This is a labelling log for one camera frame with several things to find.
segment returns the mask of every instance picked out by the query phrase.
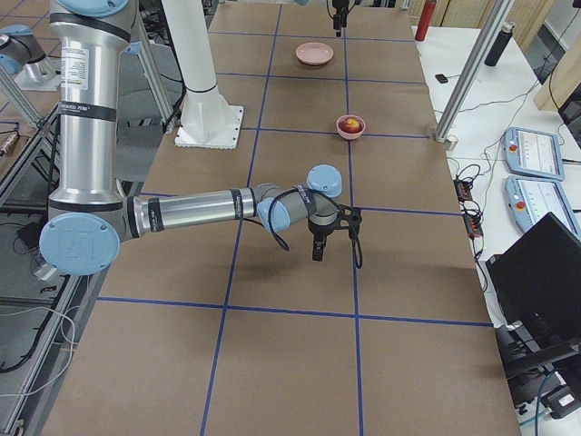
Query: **black device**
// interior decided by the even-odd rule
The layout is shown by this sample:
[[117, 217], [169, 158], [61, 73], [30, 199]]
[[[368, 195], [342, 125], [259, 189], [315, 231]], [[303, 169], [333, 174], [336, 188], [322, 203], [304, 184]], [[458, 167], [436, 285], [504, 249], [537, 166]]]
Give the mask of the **black device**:
[[[524, 330], [518, 338], [517, 332], [510, 333], [516, 338], [513, 343], [518, 346], [518, 354], [514, 346], [511, 357], [504, 350], [503, 363], [509, 381], [517, 376], [521, 380], [530, 378], [531, 370], [552, 365], [566, 381], [575, 397], [575, 406], [579, 407], [581, 242], [548, 213], [504, 254], [488, 260], [487, 269], [507, 321], [521, 321]], [[508, 334], [497, 331], [497, 338], [500, 333]], [[509, 341], [498, 341], [501, 354], [502, 342]], [[555, 411], [555, 417], [564, 412]]]
[[336, 31], [337, 37], [341, 36], [341, 29], [347, 27], [347, 15], [351, 9], [356, 5], [361, 4], [361, 0], [355, 0], [353, 6], [349, 8], [349, 0], [333, 0], [333, 8], [335, 8], [335, 15], [333, 15], [333, 29]]
[[441, 84], [448, 83], [448, 78], [443, 74], [436, 74], [436, 80], [438, 80]]

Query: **white cable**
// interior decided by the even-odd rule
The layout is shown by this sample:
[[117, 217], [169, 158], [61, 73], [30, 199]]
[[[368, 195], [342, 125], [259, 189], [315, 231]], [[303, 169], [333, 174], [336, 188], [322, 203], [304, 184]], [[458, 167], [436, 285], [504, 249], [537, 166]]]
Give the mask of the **white cable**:
[[[73, 306], [73, 307], [69, 307], [69, 308], [68, 308], [66, 311], [64, 311], [64, 314], [66, 315], [66, 314], [67, 314], [67, 313], [69, 313], [69, 312], [70, 312], [72, 309], [78, 309], [78, 308], [80, 308], [80, 307], [83, 307], [83, 306], [80, 306], [80, 305], [79, 305], [79, 306]], [[64, 329], [63, 329], [63, 323], [62, 323], [62, 322], [61, 322], [61, 334], [63, 335], [63, 338], [64, 338], [64, 340], [65, 340], [65, 341], [67, 341], [67, 342], [69, 342], [71, 345], [78, 345], [78, 344], [79, 344], [79, 342], [75, 342], [75, 341], [74, 341], [74, 336], [73, 336], [73, 339], [71, 340], [71, 339], [69, 339], [69, 338], [66, 336], [66, 334], [64, 334]]]
[[[26, 309], [25, 311], [21, 311], [21, 312], [0, 313], [0, 317], [2, 317], [2, 316], [22, 315], [23, 313], [28, 313], [28, 312], [32, 312], [32, 311], [47, 311], [47, 312], [52, 312], [52, 313], [58, 315], [60, 318], [63, 318], [64, 320], [67, 320], [69, 323], [71, 323], [71, 329], [73, 330], [73, 338], [76, 335], [76, 330], [75, 330], [74, 322], [73, 322], [73, 320], [71, 318], [69, 318], [68, 316], [66, 316], [64, 313], [57, 312], [57, 311], [55, 311], [53, 309], [49, 309], [47, 307], [33, 307], [32, 309]], [[56, 374], [51, 380], [47, 381], [40, 388], [37, 388], [37, 389], [35, 389], [32, 392], [27, 392], [27, 393], [0, 393], [0, 398], [3, 398], [3, 397], [28, 397], [30, 395], [34, 395], [34, 394], [40, 392], [46, 386], [48, 386], [49, 384], [53, 383], [54, 381], [56, 381], [56, 379], [58, 379], [61, 375], [63, 375], [64, 372], [67, 370], [67, 368], [70, 366], [72, 360], [73, 360], [73, 345], [71, 344], [71, 346], [69, 347], [69, 358], [66, 361], [66, 364], [64, 365], [63, 369], [60, 370], [58, 372], [58, 374]]]

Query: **black bottle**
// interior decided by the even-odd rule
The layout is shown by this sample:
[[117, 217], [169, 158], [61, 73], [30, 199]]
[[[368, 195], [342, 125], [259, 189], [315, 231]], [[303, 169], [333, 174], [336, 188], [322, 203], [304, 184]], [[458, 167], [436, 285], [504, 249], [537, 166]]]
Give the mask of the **black bottle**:
[[490, 49], [490, 52], [488, 52], [488, 56], [484, 61], [485, 65], [488, 66], [497, 65], [498, 59], [500, 59], [502, 52], [504, 52], [505, 48], [507, 48], [508, 41], [510, 41], [510, 38], [512, 38], [512, 32], [514, 28], [515, 28], [514, 23], [506, 22], [502, 24], [502, 29], [500, 29], [497, 39], [494, 42], [494, 44], [492, 44], [492, 48]]

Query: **label sticker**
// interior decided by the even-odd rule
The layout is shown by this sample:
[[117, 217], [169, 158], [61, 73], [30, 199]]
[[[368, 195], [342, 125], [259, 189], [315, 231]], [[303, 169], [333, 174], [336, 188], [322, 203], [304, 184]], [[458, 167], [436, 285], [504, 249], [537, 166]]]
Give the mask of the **label sticker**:
[[573, 401], [575, 401], [575, 398], [573, 398], [573, 395], [571, 395], [569, 393], [559, 400], [559, 404], [561, 404], [561, 407], [566, 407], [567, 405], [571, 404]]
[[89, 51], [84, 48], [63, 47], [61, 52], [61, 86], [89, 89]]

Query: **pink plate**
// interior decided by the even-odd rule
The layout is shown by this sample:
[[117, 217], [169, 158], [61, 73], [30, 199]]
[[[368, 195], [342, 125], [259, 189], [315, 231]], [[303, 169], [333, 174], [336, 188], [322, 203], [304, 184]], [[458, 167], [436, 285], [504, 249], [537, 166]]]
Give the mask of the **pink plate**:
[[296, 55], [307, 65], [323, 65], [333, 57], [333, 49], [323, 43], [305, 43], [299, 45]]

